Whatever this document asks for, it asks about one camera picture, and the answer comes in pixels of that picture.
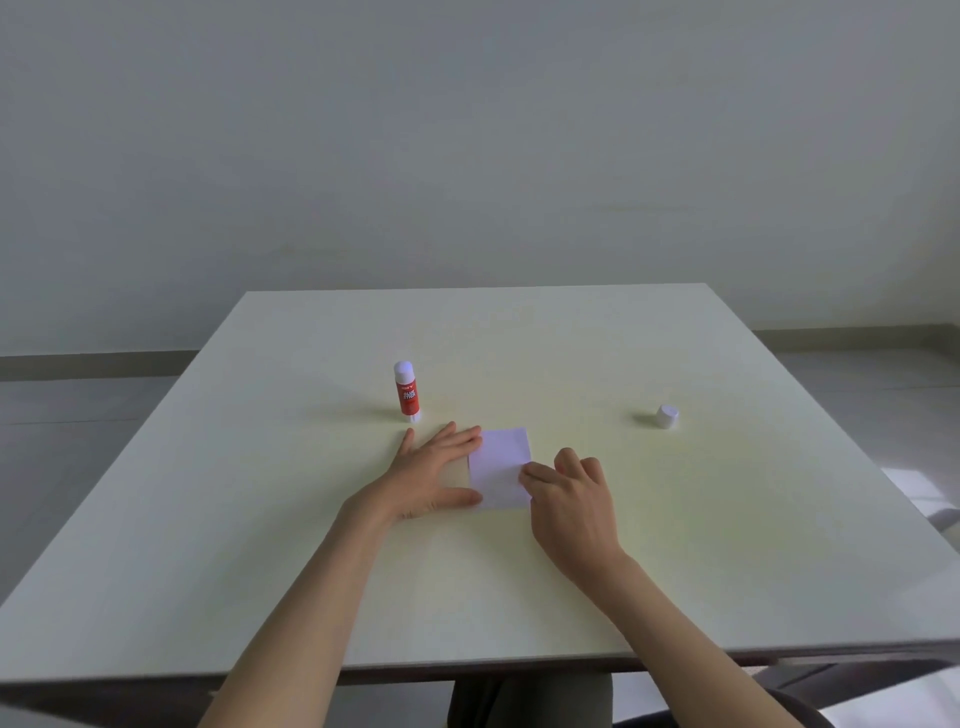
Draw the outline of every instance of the red glue stick label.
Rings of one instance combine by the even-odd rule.
[[[409,384],[396,385],[396,393],[400,395],[400,411],[405,415],[416,415],[420,412],[420,398],[417,397],[417,381]]]

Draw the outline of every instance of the white bottle cap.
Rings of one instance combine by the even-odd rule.
[[[414,376],[414,365],[409,361],[398,361],[394,365],[394,379],[397,384],[409,384],[416,377]]]
[[[680,410],[671,407],[669,404],[662,404],[657,410],[657,426],[663,429],[669,429],[677,423],[680,418]]]

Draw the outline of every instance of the white wall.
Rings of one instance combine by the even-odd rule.
[[[947,320],[956,0],[4,0],[0,354],[241,293],[705,280]]]

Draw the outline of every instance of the white table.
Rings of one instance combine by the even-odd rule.
[[[249,293],[0,609],[0,683],[228,671],[388,463],[404,358],[419,436],[599,457],[624,547],[742,662],[960,641],[960,558],[705,285]],[[347,674],[627,665],[528,519],[398,525]]]

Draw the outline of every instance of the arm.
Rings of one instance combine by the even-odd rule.
[[[800,728],[800,723],[657,588],[620,547],[600,463],[562,449],[528,463],[534,536],[623,633],[684,728]]]
[[[480,494],[442,488],[441,468],[480,447],[480,428],[450,423],[421,448],[408,429],[390,469],[348,498],[290,590],[227,677],[201,728],[323,725],[360,597],[390,525]]]

